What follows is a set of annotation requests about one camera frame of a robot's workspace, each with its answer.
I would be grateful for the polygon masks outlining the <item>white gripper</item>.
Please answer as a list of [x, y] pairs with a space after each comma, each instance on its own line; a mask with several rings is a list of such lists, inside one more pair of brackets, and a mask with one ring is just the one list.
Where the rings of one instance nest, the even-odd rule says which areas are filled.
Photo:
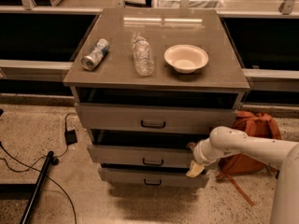
[[192, 151], [194, 157], [194, 161], [191, 161], [190, 169], [186, 173], [187, 177], [199, 176], [205, 170], [204, 166], [209, 166], [219, 160], [209, 139], [201, 140], [197, 144], [190, 142], [187, 144], [187, 148]]

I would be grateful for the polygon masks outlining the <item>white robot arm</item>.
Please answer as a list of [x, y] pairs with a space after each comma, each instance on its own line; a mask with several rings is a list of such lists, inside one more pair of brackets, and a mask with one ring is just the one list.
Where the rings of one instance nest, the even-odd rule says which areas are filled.
[[189, 177], [220, 158], [242, 153], [279, 170], [270, 224], [299, 224], [299, 143], [248, 136], [245, 132], [220, 126], [208, 139], [190, 142], [193, 161]]

